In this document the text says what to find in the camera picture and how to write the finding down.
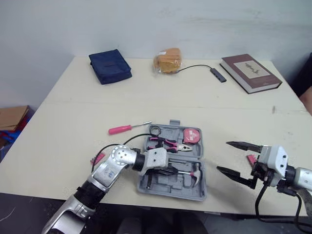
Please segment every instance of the black cable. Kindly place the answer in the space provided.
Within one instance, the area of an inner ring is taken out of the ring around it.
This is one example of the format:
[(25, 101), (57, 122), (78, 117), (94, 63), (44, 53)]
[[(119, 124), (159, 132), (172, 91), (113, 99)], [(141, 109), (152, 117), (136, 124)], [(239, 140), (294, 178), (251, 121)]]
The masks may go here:
[(180, 71), (183, 71), (183, 70), (185, 70), (185, 69), (188, 69), (188, 68), (190, 68), (190, 67), (197, 67), (197, 66), (205, 66), (205, 67), (209, 67), (210, 69), (212, 69), (211, 66), (208, 66), (208, 65), (205, 65), (205, 64), (198, 64), (198, 65), (193, 65), (193, 66), (189, 66), (189, 67), (185, 67), (185, 68), (183, 68), (183, 69), (180, 69), (180, 70), (178, 70), (176, 73), (178, 73), (178, 72), (180, 72)]
[(110, 145), (106, 145), (106, 146), (104, 146), (104, 147), (98, 152), (98, 154), (97, 154), (97, 155), (95, 156), (95, 158), (93, 159), (91, 173), (92, 173), (93, 170), (94, 170), (94, 166), (96, 165), (96, 161), (97, 161), (97, 158), (98, 158), (99, 154), (100, 154), (103, 150), (105, 150), (107, 147), (116, 146), (116, 145), (120, 145), (120, 144), (110, 144)]
[(130, 138), (129, 140), (127, 140), (127, 141), (126, 141), (125, 143), (123, 143), (123, 144), (125, 145), (125, 144), (127, 144), (129, 141), (131, 141), (131, 140), (133, 140), (133, 139), (135, 139), (135, 138), (137, 138), (137, 137), (141, 137), (141, 136), (152, 136), (152, 137), (157, 137), (157, 136), (154, 135), (154, 134), (143, 133), (143, 134), (139, 134), (139, 135), (136, 135), (136, 136)]
[[(136, 135), (136, 136), (130, 138), (129, 140), (127, 140), (127, 141), (126, 141), (125, 143), (123, 143), (123, 144), (125, 145), (125, 144), (127, 144), (129, 141), (131, 141), (131, 140), (133, 140), (133, 139), (135, 139), (135, 138), (137, 138), (137, 137), (141, 137), (141, 136), (152, 136), (152, 137), (157, 137), (157, 136), (154, 135), (154, 134), (143, 133), (143, 134), (139, 134), (139, 135)], [(94, 167), (95, 167), (95, 165), (96, 165), (97, 158), (98, 158), (98, 156), (100, 155), (100, 153), (101, 153), (103, 150), (105, 150), (107, 147), (116, 146), (116, 145), (120, 145), (120, 144), (110, 144), (110, 145), (106, 145), (106, 146), (104, 146), (104, 147), (98, 152), (98, 154), (97, 154), (97, 155), (94, 157), (94, 159), (93, 159), (91, 173), (92, 173), (93, 170), (94, 170)]]
[(301, 200), (301, 197), (296, 194), (296, 197), (298, 198), (298, 208), (297, 208), (297, 211), (296, 211), (296, 216), (293, 220), (295, 226), (297, 227), (297, 229), (299, 229), (300, 231), (304, 232), (304, 233), (309, 233), (309, 234), (312, 234), (311, 231), (307, 231), (307, 230), (304, 230), (302, 229), (299, 225), (300, 225), (300, 222), (299, 222), (299, 214), (300, 214), (300, 210), (301, 210), (301, 205), (302, 205), (302, 200)]
[[(260, 191), (260, 193), (259, 193), (259, 195), (258, 195), (258, 197), (257, 197), (257, 200), (255, 201), (254, 209), (255, 209), (256, 218), (257, 218), (259, 221), (265, 222), (265, 223), (289, 223), (289, 224), (294, 224), (294, 223), (295, 223), (295, 220), (294, 220), (294, 221), (291, 221), (291, 220), (266, 220), (266, 219), (264, 220), (264, 219), (261, 219), (261, 218), (260, 218), (260, 215), (259, 215), (259, 203), (260, 203), (260, 200), (261, 200), (261, 198), (262, 198), (264, 192), (266, 191), (267, 187), (268, 187), (267, 185), (263, 185), (263, 187), (262, 187), (262, 189), (261, 189), (261, 191)], [(308, 224), (308, 223), (301, 223), (301, 222), (298, 222), (298, 225), (311, 227), (311, 225)]]

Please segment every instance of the white table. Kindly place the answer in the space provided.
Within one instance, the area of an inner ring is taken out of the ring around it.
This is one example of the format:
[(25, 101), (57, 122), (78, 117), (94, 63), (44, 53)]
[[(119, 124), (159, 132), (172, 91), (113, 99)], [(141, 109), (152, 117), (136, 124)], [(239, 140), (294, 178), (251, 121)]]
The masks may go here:
[[(254, 214), (255, 190), (216, 170), (224, 166), (250, 176), (246, 152), (226, 145), (242, 140), (281, 144), (294, 166), (312, 168), (312, 117), (270, 61), (262, 62), (283, 84), (248, 95), (220, 67), (218, 60), (184, 60), (208, 64), (227, 82), (220, 83), (206, 67), (175, 75), (153, 75), (151, 59), (127, 59), (133, 77), (100, 85), (88, 58), (76, 57), (0, 164), (0, 192), (67, 199), (87, 178), (90, 159), (104, 145), (124, 142), (147, 132), (147, 126), (109, 136), (107, 130), (145, 121), (202, 130), (208, 196), (204, 202), (137, 192), (138, 175), (125, 170), (102, 202), (168, 207), (208, 212)], [(141, 147), (143, 138), (131, 146)], [(296, 198), (269, 188), (260, 203), (263, 215), (294, 215)]]

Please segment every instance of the white wall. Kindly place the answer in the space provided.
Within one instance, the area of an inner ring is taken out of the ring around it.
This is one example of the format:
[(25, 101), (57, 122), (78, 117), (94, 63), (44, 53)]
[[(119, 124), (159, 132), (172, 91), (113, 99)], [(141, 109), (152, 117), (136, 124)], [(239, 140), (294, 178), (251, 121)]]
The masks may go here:
[(311, 0), (0, 0), (0, 106), (38, 107), (74, 55), (249, 53), (288, 80), (312, 52)]

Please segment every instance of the bread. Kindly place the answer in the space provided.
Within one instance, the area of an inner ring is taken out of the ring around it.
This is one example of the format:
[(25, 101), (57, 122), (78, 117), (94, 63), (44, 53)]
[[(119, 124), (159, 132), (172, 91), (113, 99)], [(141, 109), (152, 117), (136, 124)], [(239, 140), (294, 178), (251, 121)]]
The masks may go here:
[(179, 48), (161, 51), (154, 58), (154, 68), (162, 73), (176, 73), (181, 66), (181, 52)]

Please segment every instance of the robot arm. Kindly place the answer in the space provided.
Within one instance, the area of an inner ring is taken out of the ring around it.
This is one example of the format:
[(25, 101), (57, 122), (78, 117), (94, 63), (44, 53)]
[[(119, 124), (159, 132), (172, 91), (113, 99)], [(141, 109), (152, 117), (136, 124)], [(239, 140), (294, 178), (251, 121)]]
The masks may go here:
[(167, 167), (168, 156), (164, 148), (152, 149), (142, 155), (126, 145), (116, 146), (109, 158), (101, 163), (75, 194), (71, 195), (44, 226), (42, 234), (58, 230), (64, 234), (79, 234), (85, 222), (117, 180), (120, 172), (131, 166), (132, 170), (145, 173), (150, 168)]
[(220, 172), (252, 189), (255, 189), (256, 182), (260, 179), (263, 181), (264, 186), (277, 187), (277, 191), (280, 193), (291, 196), (300, 195), (305, 203), (307, 215), (312, 221), (312, 196), (310, 193), (312, 191), (312, 170), (300, 167), (295, 169), (293, 166), (288, 165), (288, 155), (284, 148), (279, 145), (259, 146), (240, 141), (230, 141), (227, 144), (241, 150), (257, 152), (260, 155), (253, 165), (252, 179), (241, 178), (240, 173), (237, 171), (217, 167)]

